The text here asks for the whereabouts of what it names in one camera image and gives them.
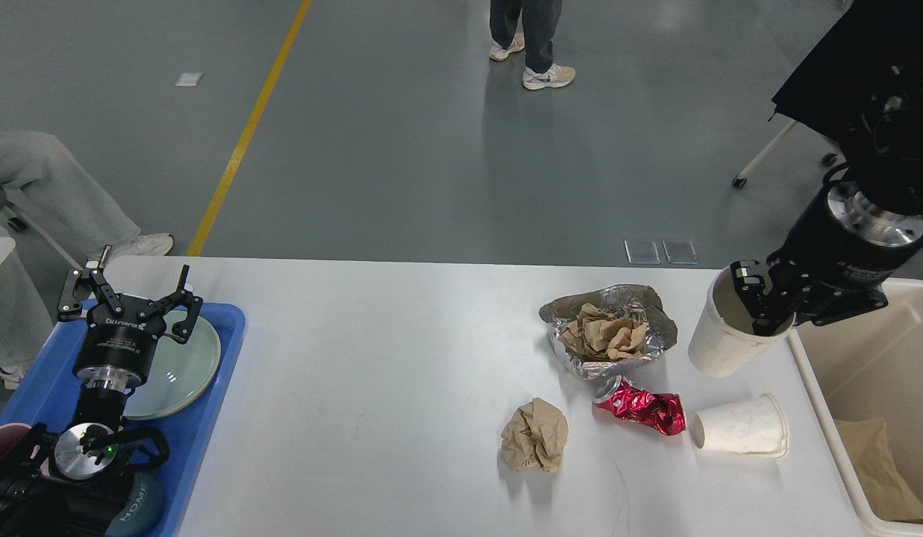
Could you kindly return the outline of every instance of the sneaker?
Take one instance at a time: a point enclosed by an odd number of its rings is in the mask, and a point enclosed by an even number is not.
[[[508,59],[509,55],[513,52],[523,51],[524,50],[524,34],[515,34],[515,38],[511,41],[511,44],[508,45],[508,48],[502,47],[498,44],[498,41],[491,42],[491,51],[488,52],[488,57],[494,61],[505,61]]]
[[[140,235],[136,239],[118,245],[110,251],[110,261],[124,255],[166,255],[172,249],[172,235],[154,233]]]
[[[530,67],[524,68],[522,84],[530,90],[542,88],[563,88],[574,81],[577,71],[573,67],[563,67],[552,63],[550,69],[538,75]]]
[[[27,367],[15,365],[14,367],[0,367],[0,378],[4,380],[4,387],[7,390],[16,390],[20,386],[20,381],[27,373]]]

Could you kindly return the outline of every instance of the crumpled brown paper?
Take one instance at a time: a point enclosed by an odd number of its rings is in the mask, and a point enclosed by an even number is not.
[[[873,513],[882,520],[923,524],[923,506],[895,469],[885,419],[834,419]]]
[[[646,321],[617,319],[613,313],[587,303],[557,339],[579,357],[615,362],[642,356],[647,329]]]
[[[557,472],[567,443],[567,419],[554,405],[534,398],[515,411],[501,438],[501,454],[513,469],[540,466]]]

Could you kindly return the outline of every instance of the crushed red can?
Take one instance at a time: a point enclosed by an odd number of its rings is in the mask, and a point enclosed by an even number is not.
[[[594,404],[617,418],[653,427],[663,435],[679,435],[686,429],[680,395],[651,394],[619,374],[607,378],[594,394]]]

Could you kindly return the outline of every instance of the trash bin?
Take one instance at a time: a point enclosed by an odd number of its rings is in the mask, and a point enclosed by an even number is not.
[[[826,327],[804,324],[791,345],[863,526],[874,535],[921,536],[923,524],[874,515],[830,419],[885,418],[895,466],[923,503],[923,282],[890,279],[883,290],[888,308]]]

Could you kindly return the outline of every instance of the aluminum foil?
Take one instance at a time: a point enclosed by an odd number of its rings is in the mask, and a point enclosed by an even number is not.
[[[590,302],[602,310],[618,316],[631,317],[635,321],[649,323],[642,357],[626,358],[617,362],[590,360],[575,356],[557,339],[567,324],[577,318],[581,306]],[[554,355],[568,371],[581,380],[613,377],[660,358],[677,343],[677,325],[663,312],[663,302],[651,286],[621,284],[606,289],[585,292],[583,295],[563,296],[545,304],[537,312],[547,323],[548,339]]]
[[[680,395],[651,394],[619,374],[604,382],[594,397],[594,405],[666,436],[679,435],[686,429]]]

